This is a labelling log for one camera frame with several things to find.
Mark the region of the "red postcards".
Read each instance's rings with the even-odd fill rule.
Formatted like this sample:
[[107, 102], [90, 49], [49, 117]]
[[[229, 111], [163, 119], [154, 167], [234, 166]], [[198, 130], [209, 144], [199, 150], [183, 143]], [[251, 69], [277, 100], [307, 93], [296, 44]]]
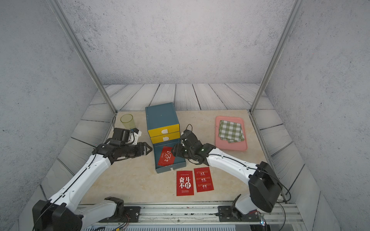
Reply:
[[209, 167], [195, 168], [194, 175], [197, 192], [208, 192], [214, 190], [213, 180]]

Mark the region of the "yellow drawer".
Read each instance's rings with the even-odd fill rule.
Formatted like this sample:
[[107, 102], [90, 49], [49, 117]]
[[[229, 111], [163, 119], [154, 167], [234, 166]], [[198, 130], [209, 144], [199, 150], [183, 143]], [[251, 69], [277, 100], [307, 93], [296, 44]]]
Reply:
[[175, 125], [169, 125], [161, 128], [155, 128], [155, 129], [150, 129], [148, 130], [148, 133], [150, 137], [157, 137], [157, 136], [162, 136], [166, 135], [169, 133], [174, 133], [180, 131], [180, 125], [175, 124]]
[[160, 136], [155, 136], [151, 137], [151, 141], [153, 144], [161, 143], [161, 142], [166, 142], [166, 141], [172, 141], [175, 139], [180, 138], [180, 132], [173, 132], [173, 133], [168, 133]]

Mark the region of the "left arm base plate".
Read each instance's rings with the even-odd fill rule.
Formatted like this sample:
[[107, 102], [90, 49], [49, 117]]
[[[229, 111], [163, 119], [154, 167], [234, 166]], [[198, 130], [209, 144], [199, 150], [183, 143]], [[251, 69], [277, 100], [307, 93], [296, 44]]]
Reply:
[[116, 209], [113, 216], [100, 220], [99, 223], [137, 223], [141, 207], [124, 206]]

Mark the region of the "yellow top drawer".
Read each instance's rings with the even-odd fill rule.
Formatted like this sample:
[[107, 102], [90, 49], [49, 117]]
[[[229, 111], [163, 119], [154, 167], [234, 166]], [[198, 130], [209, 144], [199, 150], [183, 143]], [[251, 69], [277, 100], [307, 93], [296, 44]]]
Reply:
[[155, 129], [150, 129], [148, 130], [148, 133], [150, 137], [157, 137], [157, 136], [162, 136], [166, 135], [169, 133], [174, 133], [180, 131], [180, 125], [175, 124], [175, 125], [169, 125], [161, 128], [155, 128]]

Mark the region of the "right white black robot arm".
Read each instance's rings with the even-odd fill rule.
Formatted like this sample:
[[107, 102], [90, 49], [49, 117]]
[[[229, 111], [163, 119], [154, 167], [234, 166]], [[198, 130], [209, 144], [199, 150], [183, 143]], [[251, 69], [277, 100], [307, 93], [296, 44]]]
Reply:
[[202, 144], [190, 130], [185, 130], [180, 140], [172, 148], [175, 157], [221, 169], [248, 186], [249, 193], [240, 194], [233, 201], [231, 209], [234, 217], [240, 219], [254, 210], [272, 212], [283, 184], [268, 163], [250, 163], [228, 155], [212, 144]]

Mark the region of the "red postcard MUST text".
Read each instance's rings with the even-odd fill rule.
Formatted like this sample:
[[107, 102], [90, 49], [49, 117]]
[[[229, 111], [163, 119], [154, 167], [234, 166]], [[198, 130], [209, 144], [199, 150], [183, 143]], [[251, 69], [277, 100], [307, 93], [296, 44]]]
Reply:
[[158, 160], [158, 165], [165, 167], [173, 165], [175, 156], [172, 154], [172, 147], [164, 146]]

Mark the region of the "red postcard white characters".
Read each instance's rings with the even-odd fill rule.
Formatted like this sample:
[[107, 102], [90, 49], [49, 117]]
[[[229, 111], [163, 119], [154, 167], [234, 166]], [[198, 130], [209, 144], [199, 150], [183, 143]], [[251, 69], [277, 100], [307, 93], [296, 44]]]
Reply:
[[193, 171], [176, 172], [176, 196], [193, 196], [194, 181]]

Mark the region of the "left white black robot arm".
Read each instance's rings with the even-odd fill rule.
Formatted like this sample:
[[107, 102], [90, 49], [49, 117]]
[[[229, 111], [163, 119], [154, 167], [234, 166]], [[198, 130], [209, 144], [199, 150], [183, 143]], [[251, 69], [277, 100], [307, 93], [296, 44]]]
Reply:
[[78, 205], [100, 175], [113, 163], [148, 155], [153, 148], [139, 142], [138, 129], [113, 130], [112, 138], [92, 151], [87, 163], [77, 174], [47, 201], [39, 200], [32, 209], [35, 231], [81, 231], [102, 220], [127, 223], [129, 213], [124, 201], [107, 197], [102, 202], [83, 209]]

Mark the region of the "teal bottom drawer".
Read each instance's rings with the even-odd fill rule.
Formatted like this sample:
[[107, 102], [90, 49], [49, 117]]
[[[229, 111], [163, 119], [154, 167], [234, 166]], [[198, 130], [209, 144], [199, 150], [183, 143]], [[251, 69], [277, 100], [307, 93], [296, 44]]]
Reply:
[[174, 146], [180, 143], [180, 139], [175, 139], [153, 145], [155, 170], [158, 174], [186, 167], [185, 159], [175, 157], [174, 154], [172, 154]]

